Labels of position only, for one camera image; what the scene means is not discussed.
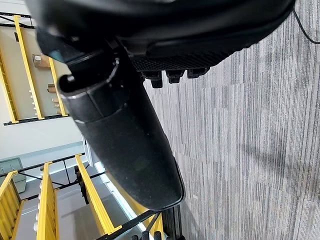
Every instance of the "black wire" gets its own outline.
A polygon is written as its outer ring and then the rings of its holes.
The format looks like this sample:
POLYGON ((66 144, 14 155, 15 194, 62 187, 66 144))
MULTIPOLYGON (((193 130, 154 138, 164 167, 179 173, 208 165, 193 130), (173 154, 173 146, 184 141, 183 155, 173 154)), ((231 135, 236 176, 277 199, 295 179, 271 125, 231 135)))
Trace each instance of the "black wire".
POLYGON ((295 16, 295 19, 297 20, 298 24, 299 24, 299 27, 301 28, 301 31, 303 32, 303 34, 305 35, 305 37, 313 44, 320 44, 320 41, 314 41, 311 39, 311 37, 309 37, 309 35, 306 33, 304 27, 302 26, 301 24, 301 21, 296 13, 296 10, 293 9, 293 14, 295 16))

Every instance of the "yellow handrail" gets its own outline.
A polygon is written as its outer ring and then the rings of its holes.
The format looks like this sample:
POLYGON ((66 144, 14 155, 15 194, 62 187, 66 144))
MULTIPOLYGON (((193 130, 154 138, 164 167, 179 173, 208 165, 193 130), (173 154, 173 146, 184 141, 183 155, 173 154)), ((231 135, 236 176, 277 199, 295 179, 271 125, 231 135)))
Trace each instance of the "yellow handrail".
POLYGON ((85 185, 85 189, 87 192, 87 197, 91 205, 92 213, 94 214, 94 217, 96 219, 97 226, 99 228, 100 234, 112 234, 116 232, 117 230, 121 229, 122 226, 114 227, 113 223, 111 222, 110 217, 108 216, 106 209, 101 202, 101 199, 97 193, 97 190, 95 189, 94 184, 92 183, 87 170, 82 163, 81 160, 81 154, 75 155, 75 159, 77 162, 77 165, 79 167, 79 172, 81 174, 82 180, 85 185))
POLYGON ((36 240, 59 240, 57 191, 49 175, 50 164, 52 162, 47 162, 43 167, 36 240))
POLYGON ((35 107, 38 119, 41 120, 41 119, 45 119, 45 118, 42 117, 41 110, 40 110, 40 107, 39 107, 37 94, 36 94, 36 90, 35 90, 35 84, 34 84, 34 81, 32 79, 32 75, 31 75, 31 71, 30 71, 30 67, 29 67, 29 63, 28 63, 28 59, 27 59, 26 49, 25 49, 25 45, 24 45, 24 39, 23 39, 22 32, 21 32, 20 25, 19 25, 19 18, 20 18, 19 15, 14 15, 13 16, 14 25, 15 25, 16 33, 18 35, 18 40, 19 40, 19 45, 20 45, 20 49, 21 49, 22 59, 23 59, 23 63, 24 63, 26 76, 28 78, 28 82, 29 82, 29 86, 30 86, 30 90, 31 90, 31 94, 32 94, 33 102, 34 102, 34 107, 35 107))
MULTIPOLYGON (((119 184, 118 182, 112 177, 111 174, 106 173, 109 180, 112 182, 112 184, 115 186, 115 188, 119 191, 119 193, 122 195, 122 197, 126 200, 126 202, 129 204, 129 206, 132 208, 134 213, 138 216, 140 214, 143 214, 144 212, 148 211, 149 209, 139 204, 136 200, 134 200, 119 184)), ((143 225, 147 227, 153 219, 153 216, 149 217, 147 220, 145 220, 143 225)), ((164 225, 162 221, 162 213, 160 213, 159 217, 153 224, 152 228, 150 229, 150 234, 153 236, 155 232, 161 232, 162 239, 165 238, 164 233, 164 225)))
POLYGON ((0 80, 3 85, 4 97, 9 110, 9 115, 11 118, 11 122, 16 124, 19 122, 19 117, 17 113, 16 104, 13 97, 13 92, 8 80, 7 69, 3 60, 3 55, 0 49, 0 80))
POLYGON ((53 77, 53 83, 54 83, 55 89, 57 90, 56 96, 58 98, 58 102, 59 102, 59 106, 60 106, 60 110, 61 110, 61 115, 66 117, 66 116, 68 116, 68 114, 66 114, 64 103, 62 102, 61 97, 58 93, 58 88, 57 88, 58 78, 57 78, 54 60, 51 57, 49 57, 49 63, 50 63, 50 68, 51 68, 51 74, 53 77))
POLYGON ((13 176, 18 171, 9 172, 0 186, 0 239, 14 240, 24 201, 17 192, 13 176))

